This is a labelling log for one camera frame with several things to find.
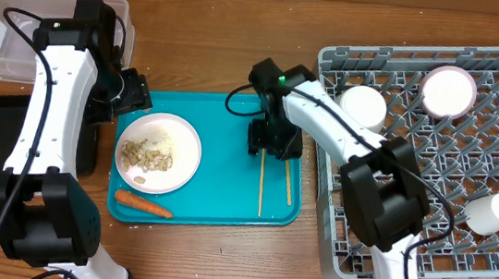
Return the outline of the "pink rimmed bowl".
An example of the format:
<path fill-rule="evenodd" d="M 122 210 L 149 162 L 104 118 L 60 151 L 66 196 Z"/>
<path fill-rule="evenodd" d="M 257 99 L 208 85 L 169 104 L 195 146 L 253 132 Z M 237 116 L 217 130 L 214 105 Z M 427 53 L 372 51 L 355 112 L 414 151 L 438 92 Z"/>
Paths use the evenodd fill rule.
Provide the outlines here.
<path fill-rule="evenodd" d="M 437 67 L 420 83 L 422 108 L 434 118 L 457 119 L 467 114 L 476 102 L 477 86 L 461 67 Z"/>

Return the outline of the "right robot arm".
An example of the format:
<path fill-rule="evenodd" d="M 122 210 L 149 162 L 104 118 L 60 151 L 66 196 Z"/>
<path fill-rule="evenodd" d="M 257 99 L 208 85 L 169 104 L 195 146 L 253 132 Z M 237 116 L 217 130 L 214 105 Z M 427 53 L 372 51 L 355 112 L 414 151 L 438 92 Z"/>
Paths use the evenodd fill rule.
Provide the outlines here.
<path fill-rule="evenodd" d="M 362 127 L 303 65 L 284 72 L 264 59 L 249 84 L 261 106 L 249 126 L 249 153 L 299 158 L 301 135 L 310 135 L 339 165 L 344 214 L 371 251 L 375 279 L 417 279 L 414 255 L 430 205 L 408 142 Z"/>

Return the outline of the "white plate with food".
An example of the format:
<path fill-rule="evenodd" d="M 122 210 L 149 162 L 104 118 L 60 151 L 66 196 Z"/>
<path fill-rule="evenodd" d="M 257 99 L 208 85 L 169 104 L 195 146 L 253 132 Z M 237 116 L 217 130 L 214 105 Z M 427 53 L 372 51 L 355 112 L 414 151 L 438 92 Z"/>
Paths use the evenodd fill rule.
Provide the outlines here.
<path fill-rule="evenodd" d="M 136 171 L 125 172 L 122 167 L 120 146 L 125 139 L 140 140 L 145 133 L 152 130 L 163 130 L 174 143 L 173 165 L 166 172 L 151 172 L 144 184 L 133 182 L 131 176 Z M 139 117 L 127 123 L 117 138 L 115 147 L 113 171 L 130 187 L 146 194 L 165 194 L 186 185 L 201 162 L 201 141 L 197 131 L 184 118 L 168 113 L 154 113 Z"/>

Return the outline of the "wooden chopstick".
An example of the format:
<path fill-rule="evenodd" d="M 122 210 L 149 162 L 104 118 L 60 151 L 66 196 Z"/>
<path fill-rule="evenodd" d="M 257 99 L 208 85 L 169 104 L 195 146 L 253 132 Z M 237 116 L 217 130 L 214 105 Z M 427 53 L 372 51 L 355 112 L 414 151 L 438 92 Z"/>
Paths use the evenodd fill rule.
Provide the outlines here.
<path fill-rule="evenodd" d="M 263 190 L 264 190 L 264 171 L 265 171 L 265 149 L 261 149 L 261 161 L 260 161 L 260 166 L 261 166 L 261 171 L 260 171 L 260 179 L 259 179 L 259 198 L 258 198 L 258 217 L 260 218 L 262 215 L 262 198 L 263 198 Z"/>
<path fill-rule="evenodd" d="M 285 163 L 285 168 L 286 168 L 286 204 L 288 207 L 290 207 L 292 205 L 292 195 L 291 195 L 291 190 L 292 190 L 292 187 L 291 187 L 291 167 L 290 167 L 290 160 L 286 160 L 286 163 Z"/>

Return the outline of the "white bowl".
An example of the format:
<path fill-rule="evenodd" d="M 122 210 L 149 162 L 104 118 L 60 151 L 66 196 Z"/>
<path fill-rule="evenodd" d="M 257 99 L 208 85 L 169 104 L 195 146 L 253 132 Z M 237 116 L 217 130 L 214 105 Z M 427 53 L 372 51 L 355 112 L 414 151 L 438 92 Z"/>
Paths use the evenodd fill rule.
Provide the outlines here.
<path fill-rule="evenodd" d="M 387 116 L 383 96 L 369 86 L 355 86 L 343 91 L 336 98 L 339 106 L 362 127 L 379 133 Z"/>

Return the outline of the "white paper cup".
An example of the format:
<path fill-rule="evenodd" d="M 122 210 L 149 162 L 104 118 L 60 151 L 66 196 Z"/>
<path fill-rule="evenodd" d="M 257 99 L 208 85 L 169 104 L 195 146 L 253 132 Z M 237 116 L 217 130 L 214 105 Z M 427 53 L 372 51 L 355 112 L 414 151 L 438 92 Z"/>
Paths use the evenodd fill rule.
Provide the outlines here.
<path fill-rule="evenodd" d="M 481 236 L 499 232 L 499 193 L 468 202 L 464 214 L 471 231 Z"/>

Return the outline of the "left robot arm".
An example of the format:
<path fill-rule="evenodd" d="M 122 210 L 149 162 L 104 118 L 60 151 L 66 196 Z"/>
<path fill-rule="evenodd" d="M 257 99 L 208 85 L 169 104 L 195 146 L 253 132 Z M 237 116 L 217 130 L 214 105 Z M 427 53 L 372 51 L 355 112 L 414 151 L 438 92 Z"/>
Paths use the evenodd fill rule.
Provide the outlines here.
<path fill-rule="evenodd" d="M 134 279 L 101 245 L 101 215 L 76 163 L 84 124 L 152 106 L 145 77 L 121 63 L 122 22 L 103 0 L 77 0 L 71 18 L 42 18 L 26 37 L 36 80 L 0 171 L 0 248 L 43 278 Z"/>

